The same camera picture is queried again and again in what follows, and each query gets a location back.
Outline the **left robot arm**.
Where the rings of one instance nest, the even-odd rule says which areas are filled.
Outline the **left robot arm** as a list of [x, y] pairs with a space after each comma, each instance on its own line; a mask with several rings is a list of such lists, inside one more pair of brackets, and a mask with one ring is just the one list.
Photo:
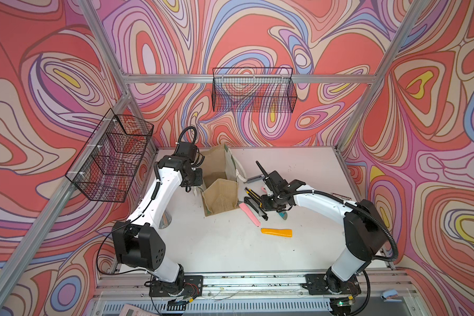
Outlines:
[[194, 142], [178, 141], [173, 154], [153, 164], [153, 182], [143, 200], [126, 221], [112, 229], [117, 263], [144, 270], [165, 283], [181, 279], [181, 265], [167, 257], [158, 230], [175, 191], [203, 184], [203, 162]]

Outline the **teal utility knife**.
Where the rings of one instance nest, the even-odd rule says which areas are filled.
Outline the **teal utility knife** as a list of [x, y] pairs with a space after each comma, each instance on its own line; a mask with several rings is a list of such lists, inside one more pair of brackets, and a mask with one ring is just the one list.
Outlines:
[[288, 218], [288, 213], [286, 211], [278, 212], [277, 213], [284, 221]]

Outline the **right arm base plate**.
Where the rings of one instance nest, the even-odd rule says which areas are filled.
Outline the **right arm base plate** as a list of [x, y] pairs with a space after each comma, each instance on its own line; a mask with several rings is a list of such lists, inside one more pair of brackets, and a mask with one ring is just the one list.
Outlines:
[[301, 283], [301, 287], [310, 295], [357, 296], [362, 293], [357, 275], [351, 276], [347, 281], [342, 281], [331, 273], [329, 276], [324, 273], [307, 274], [305, 283]]

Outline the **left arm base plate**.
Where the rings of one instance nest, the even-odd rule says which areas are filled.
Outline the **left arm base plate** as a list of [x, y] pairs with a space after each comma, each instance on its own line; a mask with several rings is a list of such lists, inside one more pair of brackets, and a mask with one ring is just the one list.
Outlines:
[[197, 298], [202, 295], [204, 277], [202, 275], [184, 276], [183, 280], [176, 280], [173, 283], [160, 281], [155, 277], [144, 283], [149, 289], [150, 297], [183, 297]]

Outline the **pink utility knife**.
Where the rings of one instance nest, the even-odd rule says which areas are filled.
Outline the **pink utility knife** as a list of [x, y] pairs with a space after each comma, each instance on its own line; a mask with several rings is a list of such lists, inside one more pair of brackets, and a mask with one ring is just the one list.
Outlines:
[[254, 215], [254, 212], [249, 208], [249, 206], [243, 202], [238, 202], [239, 208], [246, 214], [246, 216], [250, 219], [251, 222], [257, 227], [261, 226], [259, 219]]

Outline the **grey utility knife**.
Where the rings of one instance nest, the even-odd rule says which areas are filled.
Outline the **grey utility knife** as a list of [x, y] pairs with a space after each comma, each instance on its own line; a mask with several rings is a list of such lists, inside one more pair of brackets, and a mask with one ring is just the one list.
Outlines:
[[263, 178], [263, 175], [253, 176], [251, 178], [248, 178], [246, 183], [253, 183], [253, 182], [256, 182], [258, 180], [261, 180], [262, 178]]

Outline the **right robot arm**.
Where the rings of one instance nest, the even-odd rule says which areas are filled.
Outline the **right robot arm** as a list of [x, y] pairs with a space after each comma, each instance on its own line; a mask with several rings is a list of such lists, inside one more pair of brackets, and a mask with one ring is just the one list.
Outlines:
[[375, 260], [394, 262], [398, 259], [398, 245], [371, 201], [343, 200], [301, 180], [287, 182], [278, 172], [267, 172], [260, 162], [256, 164], [267, 187], [267, 193], [259, 197], [263, 210], [280, 212], [299, 206], [344, 228], [345, 248], [323, 279], [328, 292], [342, 293], [352, 278]]

